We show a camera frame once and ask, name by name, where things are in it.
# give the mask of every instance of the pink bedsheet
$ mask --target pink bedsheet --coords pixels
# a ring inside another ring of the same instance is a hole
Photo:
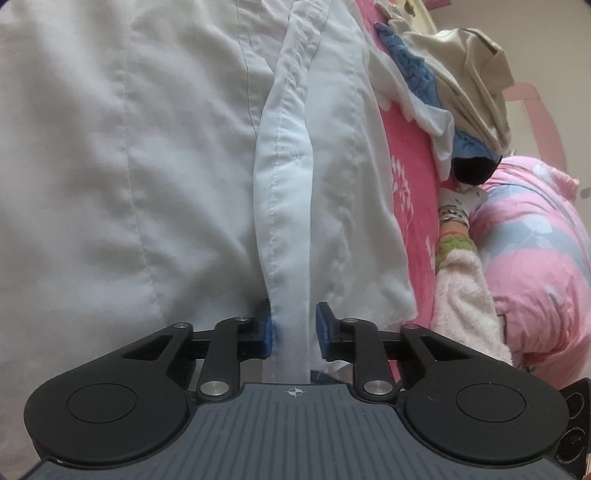
[[[374,23],[383,21],[372,0],[356,0],[365,26],[382,48]],[[407,122],[397,103],[381,109],[388,138],[394,181],[394,214],[408,252],[408,268],[417,299],[413,323],[429,327],[435,289],[435,249],[439,238],[437,192],[439,178],[431,153],[430,137],[416,122]]]

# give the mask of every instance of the pink wall trim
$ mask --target pink wall trim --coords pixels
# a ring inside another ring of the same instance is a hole
[[[523,101],[534,130],[541,160],[566,172],[566,156],[560,141],[560,134],[550,113],[542,103],[538,90],[530,83],[516,83],[513,87],[505,90],[503,96],[508,102]]]

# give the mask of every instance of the blue cloth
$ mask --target blue cloth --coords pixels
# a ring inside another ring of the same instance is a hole
[[[425,60],[410,52],[402,38],[389,26],[378,22],[375,29],[409,90],[427,105],[441,108],[435,74]],[[501,156],[492,152],[481,140],[458,129],[453,137],[452,155],[457,158],[485,157],[497,163],[501,160]]]

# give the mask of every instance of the white cloth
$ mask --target white cloth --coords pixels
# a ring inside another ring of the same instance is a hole
[[[476,251],[454,249],[439,265],[433,308],[434,332],[512,365],[504,321],[497,317]]]
[[[348,5],[357,23],[363,25],[355,0],[343,1]],[[453,115],[447,110],[427,105],[416,97],[409,90],[393,59],[375,45],[367,30],[363,31],[369,48],[369,79],[376,96],[398,102],[406,120],[416,120],[418,126],[431,136],[439,179],[447,180],[452,167],[452,144],[455,133]]]
[[[9,479],[36,460],[34,388],[165,325],[211,328],[269,297],[267,378],[303,382],[323,365],[315,302],[380,328],[416,315],[370,79],[410,97],[366,40],[340,0],[0,11]]]
[[[398,5],[381,7],[409,51],[433,72],[441,106],[453,114],[459,131],[504,155],[511,143],[503,90],[515,81],[503,49],[470,28],[430,35],[416,29]]]

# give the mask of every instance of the beige cloth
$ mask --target beige cloth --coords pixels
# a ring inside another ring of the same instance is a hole
[[[479,30],[419,32],[400,7],[380,7],[388,26],[433,70],[441,106],[453,114],[458,130],[505,154],[511,131],[502,92],[515,82],[503,49]]]

